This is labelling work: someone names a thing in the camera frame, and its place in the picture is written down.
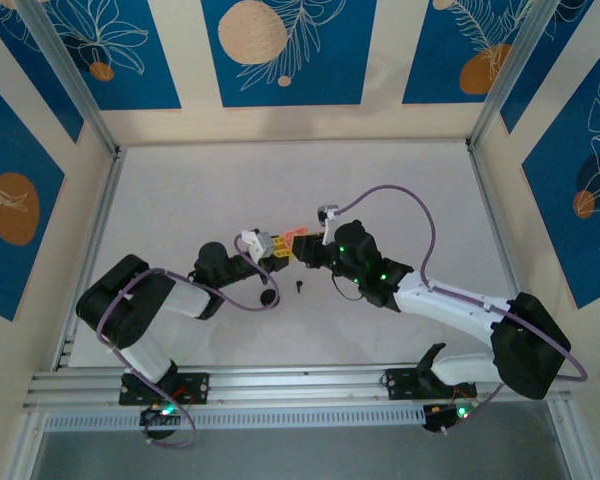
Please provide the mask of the aluminium frame post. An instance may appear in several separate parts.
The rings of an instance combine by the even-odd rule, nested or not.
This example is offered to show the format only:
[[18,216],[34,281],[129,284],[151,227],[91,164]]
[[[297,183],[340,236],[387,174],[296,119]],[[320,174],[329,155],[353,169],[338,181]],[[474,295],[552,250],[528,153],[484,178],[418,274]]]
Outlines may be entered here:
[[103,149],[116,160],[120,146],[42,4],[38,0],[14,0],[14,5],[81,117],[91,127]]
[[505,62],[486,96],[477,120],[466,138],[468,152],[474,154],[499,114],[560,0],[533,0],[529,16],[522,24]]

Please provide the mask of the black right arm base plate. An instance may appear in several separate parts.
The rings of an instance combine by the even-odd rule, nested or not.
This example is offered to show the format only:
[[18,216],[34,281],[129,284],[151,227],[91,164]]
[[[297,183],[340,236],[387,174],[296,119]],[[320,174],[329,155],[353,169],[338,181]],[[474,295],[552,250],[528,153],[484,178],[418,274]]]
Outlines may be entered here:
[[454,397],[474,398],[476,385],[447,385],[429,370],[417,368],[387,369],[380,379],[390,400],[451,400]]

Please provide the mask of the aluminium front frame rail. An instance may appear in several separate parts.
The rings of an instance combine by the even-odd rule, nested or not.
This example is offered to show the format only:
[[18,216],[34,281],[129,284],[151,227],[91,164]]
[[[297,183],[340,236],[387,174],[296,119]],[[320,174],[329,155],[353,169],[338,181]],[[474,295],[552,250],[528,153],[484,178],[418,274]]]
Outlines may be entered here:
[[[380,383],[387,365],[291,367],[182,367],[207,373],[208,408],[266,408],[384,405],[390,402]],[[25,412],[61,412],[117,408],[122,367],[65,367],[36,372],[26,391]]]

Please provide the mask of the aluminium frame leg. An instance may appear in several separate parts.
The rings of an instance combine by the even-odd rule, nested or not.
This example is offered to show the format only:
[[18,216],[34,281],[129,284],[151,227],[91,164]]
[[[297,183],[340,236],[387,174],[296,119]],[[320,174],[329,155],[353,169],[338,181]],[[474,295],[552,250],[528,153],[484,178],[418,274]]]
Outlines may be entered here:
[[594,480],[571,402],[554,399],[547,405],[571,480]]
[[3,480],[31,480],[47,418],[46,413],[38,412],[21,415]]

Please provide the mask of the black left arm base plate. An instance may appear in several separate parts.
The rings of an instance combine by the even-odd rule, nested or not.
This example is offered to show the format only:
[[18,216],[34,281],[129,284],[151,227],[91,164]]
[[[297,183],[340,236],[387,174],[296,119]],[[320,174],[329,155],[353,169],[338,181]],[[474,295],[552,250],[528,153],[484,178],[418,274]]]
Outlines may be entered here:
[[[204,405],[209,392],[208,373],[168,373],[157,388],[179,404]],[[168,399],[128,373],[121,378],[118,404],[121,406],[149,406],[165,404]]]

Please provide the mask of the aluminium side table rail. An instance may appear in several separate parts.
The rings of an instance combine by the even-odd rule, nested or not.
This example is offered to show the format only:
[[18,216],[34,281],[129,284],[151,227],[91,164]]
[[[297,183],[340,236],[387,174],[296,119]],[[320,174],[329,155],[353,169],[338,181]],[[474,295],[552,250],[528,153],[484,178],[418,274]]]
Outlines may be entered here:
[[479,148],[471,140],[466,141],[466,146],[507,285],[510,293],[515,296],[521,291],[521,286],[507,237],[507,225],[504,217],[501,215],[501,208],[496,197],[495,187],[491,182],[487,165]]
[[54,372],[66,365],[66,360],[64,360],[64,357],[66,356],[65,346],[74,342],[75,333],[80,321],[79,317],[75,313],[75,307],[81,294],[84,293],[88,288],[89,281],[93,275],[95,263],[104,236],[104,231],[106,229],[106,224],[124,166],[126,153],[126,147],[116,148],[116,153],[112,158],[104,186],[97,197],[97,209],[90,224],[88,242],[86,244],[85,252],[81,257],[82,263],[80,266],[79,275],[68,302],[68,306],[63,317],[63,323],[59,332],[59,337],[50,361],[49,370],[51,372]]

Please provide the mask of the black controller board green light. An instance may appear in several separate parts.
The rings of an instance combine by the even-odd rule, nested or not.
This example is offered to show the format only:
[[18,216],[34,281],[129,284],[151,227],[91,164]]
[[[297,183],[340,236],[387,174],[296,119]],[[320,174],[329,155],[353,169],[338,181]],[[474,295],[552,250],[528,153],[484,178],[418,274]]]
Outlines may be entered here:
[[450,430],[468,420],[478,402],[430,404],[424,406],[424,428],[434,434],[448,435]]
[[180,417],[171,405],[153,405],[140,413],[139,425],[148,441],[167,439],[175,433],[174,427],[179,423]]

